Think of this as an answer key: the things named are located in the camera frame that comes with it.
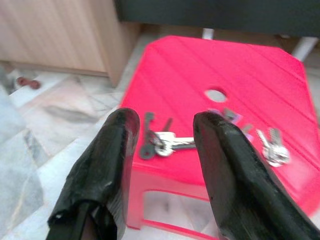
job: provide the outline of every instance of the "bunch of keys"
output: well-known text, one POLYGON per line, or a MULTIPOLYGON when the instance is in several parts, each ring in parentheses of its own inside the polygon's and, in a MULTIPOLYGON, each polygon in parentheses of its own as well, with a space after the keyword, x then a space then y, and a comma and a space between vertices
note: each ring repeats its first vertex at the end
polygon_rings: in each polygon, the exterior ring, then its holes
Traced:
POLYGON ((283 145, 279 129, 270 128, 270 141, 266 138, 261 130, 256 130, 257 135, 262 141, 262 154, 267 162, 273 167, 280 167, 290 162, 288 149, 283 145))

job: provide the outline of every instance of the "key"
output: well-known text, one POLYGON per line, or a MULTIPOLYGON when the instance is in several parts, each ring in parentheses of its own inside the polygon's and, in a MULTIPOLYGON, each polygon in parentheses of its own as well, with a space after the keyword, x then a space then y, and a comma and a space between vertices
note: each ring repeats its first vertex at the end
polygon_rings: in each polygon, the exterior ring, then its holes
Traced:
POLYGON ((155 132, 155 134, 162 140, 163 144, 156 140, 154 149, 162 157, 168 157, 178 149, 196 148, 193 137, 176 137, 176 134, 170 131, 155 132))
POLYGON ((280 167, 290 162, 288 149, 283 146, 280 131, 276 128, 269 130, 271 140, 268 141, 264 133, 257 129, 256 133, 262 141, 262 154, 267 162, 273 167, 280 167))
POLYGON ((144 144, 139 151, 140 158, 144 160, 151 159, 156 154, 155 146, 151 143, 150 129, 149 129, 150 122, 154 118, 155 118, 155 114, 153 112, 147 112, 144 115, 144 129, 143 129, 144 144))

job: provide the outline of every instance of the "black plastic wrapping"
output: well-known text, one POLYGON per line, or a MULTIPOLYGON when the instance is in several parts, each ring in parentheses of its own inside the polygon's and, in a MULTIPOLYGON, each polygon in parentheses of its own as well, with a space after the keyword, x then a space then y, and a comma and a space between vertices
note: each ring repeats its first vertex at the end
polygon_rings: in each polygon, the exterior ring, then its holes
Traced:
POLYGON ((202 112, 194 117, 193 131, 221 239, 320 239, 317 227, 238 127, 202 112))
POLYGON ((128 108, 113 112, 72 167, 49 226, 77 215, 90 203, 89 215, 99 239, 120 239, 125 230, 132 159, 140 121, 128 108))

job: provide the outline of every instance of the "stool hole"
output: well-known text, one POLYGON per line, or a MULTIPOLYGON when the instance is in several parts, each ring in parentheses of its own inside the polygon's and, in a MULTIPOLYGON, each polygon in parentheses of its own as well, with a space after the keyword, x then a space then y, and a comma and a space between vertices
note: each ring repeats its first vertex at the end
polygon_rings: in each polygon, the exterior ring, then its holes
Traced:
POLYGON ((227 96, 220 89, 209 89, 204 92, 204 94, 216 103, 224 103, 227 100, 227 96))

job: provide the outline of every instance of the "red plastic stool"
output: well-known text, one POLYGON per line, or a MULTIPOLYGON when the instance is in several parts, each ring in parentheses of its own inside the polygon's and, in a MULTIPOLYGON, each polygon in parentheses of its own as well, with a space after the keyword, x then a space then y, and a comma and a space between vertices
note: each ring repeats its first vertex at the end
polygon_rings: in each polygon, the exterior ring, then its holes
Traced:
MULTIPOLYGON (((261 152, 256 129, 281 130, 291 163, 273 168, 288 193, 308 215, 320 201, 319 136, 315 110, 302 63, 280 48, 217 40, 169 36, 146 48, 121 104, 137 111, 141 121, 154 112, 150 129, 159 132, 168 118, 177 137, 193 135, 194 115, 228 108, 252 124, 252 144, 261 152), (218 90, 225 102, 205 92, 218 90)), ((139 157, 143 122, 133 158, 127 225, 148 225, 197 239, 215 239, 193 230, 144 219, 143 195, 161 191, 208 200, 197 150, 185 149, 170 157, 139 157)))

